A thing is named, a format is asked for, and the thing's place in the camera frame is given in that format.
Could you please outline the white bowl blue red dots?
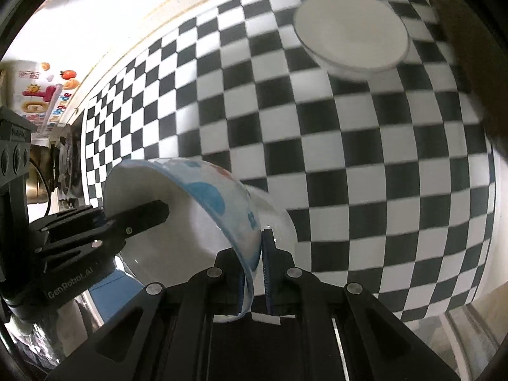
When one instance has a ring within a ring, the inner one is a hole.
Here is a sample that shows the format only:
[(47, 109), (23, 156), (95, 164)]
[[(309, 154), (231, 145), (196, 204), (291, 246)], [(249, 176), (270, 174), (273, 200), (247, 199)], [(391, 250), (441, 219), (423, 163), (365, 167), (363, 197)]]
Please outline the white bowl blue red dots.
[(129, 272), (147, 285), (173, 286), (212, 267), (231, 249), (244, 273), (239, 312), (217, 315), (217, 323), (242, 318), (264, 294), (261, 233), (272, 230), (279, 250), (296, 252), (297, 234), (288, 212), (259, 188), (246, 186), (227, 170), (188, 158), (124, 160), (103, 183), (106, 215), (161, 200), (169, 216), (147, 231), (133, 233), (121, 250)]

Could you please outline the black gas stove burner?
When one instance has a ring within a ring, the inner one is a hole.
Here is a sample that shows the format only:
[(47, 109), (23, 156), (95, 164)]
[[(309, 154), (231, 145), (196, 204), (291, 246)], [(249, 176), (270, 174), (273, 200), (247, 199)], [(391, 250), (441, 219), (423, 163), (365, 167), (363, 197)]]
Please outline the black gas stove burner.
[(55, 186), (67, 199), (84, 196), (80, 136), (78, 127), (66, 126), (54, 145)]

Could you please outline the steel cooking pot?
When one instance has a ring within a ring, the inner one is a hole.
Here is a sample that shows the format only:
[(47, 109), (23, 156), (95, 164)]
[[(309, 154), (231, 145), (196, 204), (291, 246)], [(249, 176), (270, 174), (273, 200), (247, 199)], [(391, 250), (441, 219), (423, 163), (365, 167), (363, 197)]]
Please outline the steel cooking pot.
[(33, 164), (29, 164), (26, 181), (28, 204), (46, 203), (54, 190), (53, 150), (32, 144), (29, 157), (36, 163), (41, 175)]

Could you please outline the black white checkered mat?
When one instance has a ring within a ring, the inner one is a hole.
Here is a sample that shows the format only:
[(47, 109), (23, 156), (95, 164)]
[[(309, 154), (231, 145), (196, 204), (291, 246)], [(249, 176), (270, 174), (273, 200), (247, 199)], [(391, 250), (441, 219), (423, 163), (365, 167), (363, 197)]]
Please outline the black white checkered mat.
[(294, 32), (304, 0), (226, 0), (133, 56), (84, 115), (88, 200), (125, 158), (199, 157), (267, 191), (319, 277), (357, 281), (403, 321), (470, 303), (492, 236), (491, 145), (430, 0), (379, 0), (409, 36), (366, 83)]

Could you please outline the small white bowl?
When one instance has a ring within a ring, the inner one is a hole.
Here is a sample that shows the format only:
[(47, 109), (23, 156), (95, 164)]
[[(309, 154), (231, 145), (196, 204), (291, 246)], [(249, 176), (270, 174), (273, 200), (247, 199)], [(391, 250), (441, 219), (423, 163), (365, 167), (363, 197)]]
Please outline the small white bowl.
[(392, 70), (410, 48), (402, 19), (381, 0), (305, 0), (294, 32), (321, 68), (354, 82)]

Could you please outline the colourful wall sticker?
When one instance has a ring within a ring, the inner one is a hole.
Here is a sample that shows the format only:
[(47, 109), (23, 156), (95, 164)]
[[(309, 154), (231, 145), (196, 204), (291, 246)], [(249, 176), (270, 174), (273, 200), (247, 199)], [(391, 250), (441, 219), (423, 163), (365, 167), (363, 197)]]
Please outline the colourful wall sticker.
[(80, 84), (73, 69), (48, 62), (16, 62), (11, 83), (14, 110), (37, 126), (39, 134), (51, 132)]

